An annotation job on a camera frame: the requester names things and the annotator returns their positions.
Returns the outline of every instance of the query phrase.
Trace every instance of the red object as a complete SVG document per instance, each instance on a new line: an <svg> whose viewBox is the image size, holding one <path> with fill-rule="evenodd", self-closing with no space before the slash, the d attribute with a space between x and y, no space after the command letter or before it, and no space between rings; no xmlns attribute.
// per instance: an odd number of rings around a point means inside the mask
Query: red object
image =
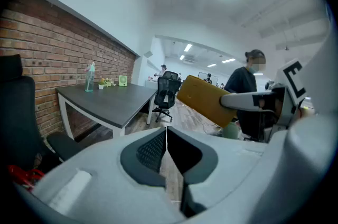
<svg viewBox="0 0 338 224"><path fill-rule="evenodd" d="M34 188L34 185L38 180L44 177L44 173L37 169L24 171L16 165L9 165L8 171L14 182L27 187L29 191Z"/></svg>

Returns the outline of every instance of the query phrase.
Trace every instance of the water bottle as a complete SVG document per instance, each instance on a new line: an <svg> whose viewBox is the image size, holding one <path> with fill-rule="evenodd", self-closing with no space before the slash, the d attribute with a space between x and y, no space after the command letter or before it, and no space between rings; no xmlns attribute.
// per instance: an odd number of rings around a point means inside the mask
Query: water bottle
<svg viewBox="0 0 338 224"><path fill-rule="evenodd" d="M93 91L94 76L95 76L95 63L92 62L90 65L88 65L87 68L85 69L85 72L87 72L87 75L86 75L86 86L84 90Z"/></svg>

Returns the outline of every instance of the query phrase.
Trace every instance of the black chair armrest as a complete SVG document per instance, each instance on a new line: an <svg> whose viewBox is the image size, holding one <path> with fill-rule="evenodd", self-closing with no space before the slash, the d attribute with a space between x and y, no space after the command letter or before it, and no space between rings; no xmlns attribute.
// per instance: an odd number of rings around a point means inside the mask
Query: black chair armrest
<svg viewBox="0 0 338 224"><path fill-rule="evenodd" d="M66 134L55 132L47 137L55 153L64 161L79 153L84 148Z"/></svg>

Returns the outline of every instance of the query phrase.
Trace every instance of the office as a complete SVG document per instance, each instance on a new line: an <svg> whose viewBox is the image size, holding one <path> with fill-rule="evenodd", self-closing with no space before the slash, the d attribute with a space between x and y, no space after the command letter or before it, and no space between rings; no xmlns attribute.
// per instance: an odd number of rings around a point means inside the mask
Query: office
<svg viewBox="0 0 338 224"><path fill-rule="evenodd" d="M94 82L109 78L118 86L119 76L126 76L126 89L146 88L162 65L183 80L211 73L216 83L226 84L235 69L246 65L245 52L258 49L266 58L263 75L256 76L257 91L263 92L285 63L297 58L307 65L328 33L324 0L11 0L2 13L0 52L20 54L23 74L34 79L40 135L65 131L76 137L97 121L82 116L81 110L93 116L86 106L62 111L58 94L63 87L85 84L91 62ZM184 51L188 44L191 48ZM67 100L67 92L62 93ZM100 116L108 130L99 135L112 138L109 129L117 127L119 136L128 136L148 127L147 115L138 112L141 106L118 122ZM185 124L200 133L217 131L182 103L172 109L172 123L161 115L156 125L154 115L149 128Z"/></svg>

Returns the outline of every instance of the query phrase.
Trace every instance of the black mesh chair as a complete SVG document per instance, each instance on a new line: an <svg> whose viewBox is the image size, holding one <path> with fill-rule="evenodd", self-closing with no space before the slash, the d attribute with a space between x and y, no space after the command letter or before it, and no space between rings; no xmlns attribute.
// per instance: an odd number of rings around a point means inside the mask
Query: black mesh chair
<svg viewBox="0 0 338 224"><path fill-rule="evenodd" d="M170 72L170 71L165 71L162 77L172 79L172 80L178 80L179 78L177 73Z"/></svg>
<svg viewBox="0 0 338 224"><path fill-rule="evenodd" d="M66 160L82 150L61 133L48 136L56 154L45 145L35 118L35 83L31 77L22 76L20 55L0 57L0 142L6 165L27 171L42 158L37 168L44 173L61 163L59 157Z"/></svg>
<svg viewBox="0 0 338 224"><path fill-rule="evenodd" d="M169 115L169 108L175 104L175 96L178 89L181 86L181 82L174 79L169 79L165 77L159 77L157 80L157 93L154 103L158 105L153 112L158 112L158 117L156 122L158 122L159 116L164 114L169 116L173 121L173 117ZM168 102L164 102L165 97L168 95Z"/></svg>

